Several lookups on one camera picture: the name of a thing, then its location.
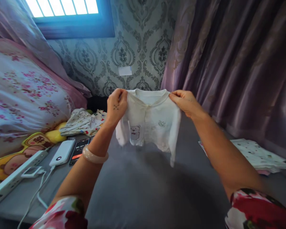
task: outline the wrist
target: wrist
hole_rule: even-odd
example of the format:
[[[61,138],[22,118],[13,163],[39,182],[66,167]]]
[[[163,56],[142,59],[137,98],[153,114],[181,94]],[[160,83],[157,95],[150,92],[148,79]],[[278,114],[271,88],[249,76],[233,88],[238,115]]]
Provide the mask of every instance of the wrist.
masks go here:
[[[202,110],[202,109],[196,109],[191,114],[191,120],[193,122],[203,121],[203,120],[206,120],[208,118],[210,118],[210,115],[207,112],[205,112],[204,110]]]
[[[102,128],[106,128],[106,129],[110,129],[110,130],[114,130],[117,126],[117,122],[115,121],[111,121],[111,120],[106,120],[102,126]]]

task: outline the folded baby clothes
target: folded baby clothes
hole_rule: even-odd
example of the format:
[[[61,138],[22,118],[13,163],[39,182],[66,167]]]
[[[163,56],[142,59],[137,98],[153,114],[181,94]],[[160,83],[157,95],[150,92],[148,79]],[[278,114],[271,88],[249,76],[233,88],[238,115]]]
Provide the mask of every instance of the folded baby clothes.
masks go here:
[[[128,90],[127,110],[116,127],[116,138],[121,146],[128,141],[136,146],[153,142],[171,153],[173,166],[181,111],[168,95],[167,90]]]
[[[256,142],[246,139],[235,139],[231,142],[246,157],[256,170],[267,170],[271,173],[286,169],[286,159],[260,147]]]
[[[71,113],[67,124],[61,128],[62,136],[70,136],[75,134],[86,134],[94,136],[99,130],[102,123],[105,122],[106,112],[98,110],[95,114],[89,114],[84,108],[75,109]]]

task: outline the damask wallpaper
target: damask wallpaper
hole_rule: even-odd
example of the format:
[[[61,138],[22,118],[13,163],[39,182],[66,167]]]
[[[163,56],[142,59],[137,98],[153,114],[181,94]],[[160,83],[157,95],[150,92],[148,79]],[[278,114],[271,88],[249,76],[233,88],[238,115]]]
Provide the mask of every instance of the damask wallpaper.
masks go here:
[[[49,40],[67,74],[93,95],[117,87],[159,90],[174,32],[178,0],[111,0],[114,38]],[[118,67],[131,66],[131,76]]]

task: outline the bed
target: bed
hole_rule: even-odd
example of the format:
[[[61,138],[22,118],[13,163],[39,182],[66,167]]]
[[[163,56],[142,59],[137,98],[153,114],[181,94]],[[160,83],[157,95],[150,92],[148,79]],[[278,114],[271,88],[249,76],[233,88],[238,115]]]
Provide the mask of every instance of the bed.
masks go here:
[[[0,157],[35,132],[47,132],[87,101],[27,48],[0,38]]]
[[[135,147],[128,143],[121,147],[114,133],[109,159],[99,174],[85,216],[88,228],[225,228],[224,217],[230,204],[198,140],[194,124],[183,115],[172,168],[170,154],[161,152],[154,144]],[[40,164],[47,171],[57,148],[54,146]],[[54,170],[41,193],[47,204],[71,168],[66,163]],[[7,219],[20,221],[40,179],[23,180],[0,203],[0,228],[17,226],[17,222],[13,226],[3,225]],[[286,207],[286,178],[276,173],[262,179],[272,196]],[[44,211],[35,201],[25,222],[34,223]]]

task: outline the bear print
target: bear print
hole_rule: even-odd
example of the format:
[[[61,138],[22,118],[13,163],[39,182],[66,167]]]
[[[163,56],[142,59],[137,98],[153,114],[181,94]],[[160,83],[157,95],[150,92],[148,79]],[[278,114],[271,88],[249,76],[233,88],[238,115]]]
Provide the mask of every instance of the bear print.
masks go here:
[[[137,140],[140,137],[140,125],[130,127],[130,139]]]

